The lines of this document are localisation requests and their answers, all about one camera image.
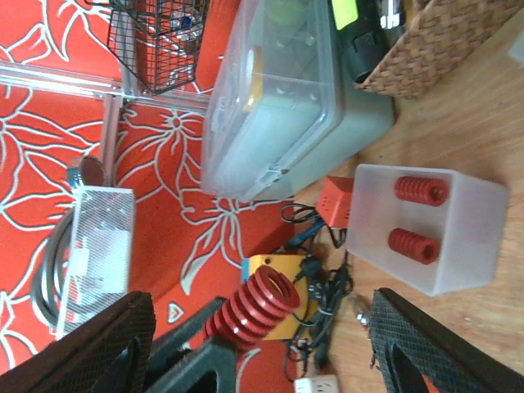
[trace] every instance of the red fabric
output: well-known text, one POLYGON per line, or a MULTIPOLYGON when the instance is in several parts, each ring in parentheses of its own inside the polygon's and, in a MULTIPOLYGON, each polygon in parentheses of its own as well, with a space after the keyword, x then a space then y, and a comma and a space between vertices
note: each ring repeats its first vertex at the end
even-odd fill
MULTIPOLYGON (((196 82, 210 93, 239 0, 212 0, 196 82)), ((108 10, 83 0, 5 2, 0 61, 112 79, 120 63, 106 50, 108 10)), ((96 155, 102 100, 0 85, 0 373, 54 340, 36 318, 29 284, 47 235, 71 206, 66 165, 96 155)), ((282 203, 242 204, 199 191, 202 117, 131 106, 121 119, 116 182, 137 198, 130 289, 150 291, 156 335, 216 296, 238 287, 244 256, 291 236, 282 203)), ((282 373, 283 344, 265 342, 239 360, 242 392, 292 391, 282 373)))

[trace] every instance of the white mesh device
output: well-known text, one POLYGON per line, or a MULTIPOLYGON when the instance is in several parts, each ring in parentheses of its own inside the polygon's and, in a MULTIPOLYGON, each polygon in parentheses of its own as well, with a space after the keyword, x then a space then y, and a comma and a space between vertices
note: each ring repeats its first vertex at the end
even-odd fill
POLYGON ((134 216, 132 190, 95 186, 79 190, 57 339, 127 293, 134 216))
POLYGON ((336 375, 317 375, 295 380, 295 393, 340 393, 336 375))

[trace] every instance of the power strip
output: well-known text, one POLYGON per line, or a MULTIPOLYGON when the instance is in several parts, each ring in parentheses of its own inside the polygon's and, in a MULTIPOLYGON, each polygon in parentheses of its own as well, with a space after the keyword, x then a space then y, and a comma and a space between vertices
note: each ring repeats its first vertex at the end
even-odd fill
POLYGON ((340 393, 336 375, 318 375, 295 381, 295 393, 340 393))

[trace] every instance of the black wire basket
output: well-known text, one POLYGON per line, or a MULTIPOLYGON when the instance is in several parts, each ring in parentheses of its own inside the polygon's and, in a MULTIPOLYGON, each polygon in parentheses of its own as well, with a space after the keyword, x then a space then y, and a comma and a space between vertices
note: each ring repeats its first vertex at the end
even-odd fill
POLYGON ((161 94, 195 80, 209 0, 111 0, 107 47, 161 94))

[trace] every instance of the plastic lid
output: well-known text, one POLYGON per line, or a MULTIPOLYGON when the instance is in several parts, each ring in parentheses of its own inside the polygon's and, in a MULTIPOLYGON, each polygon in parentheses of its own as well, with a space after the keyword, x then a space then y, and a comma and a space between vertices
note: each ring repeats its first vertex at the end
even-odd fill
POLYGON ((243 0, 204 123, 202 189, 243 200, 341 119, 328 3, 243 0))

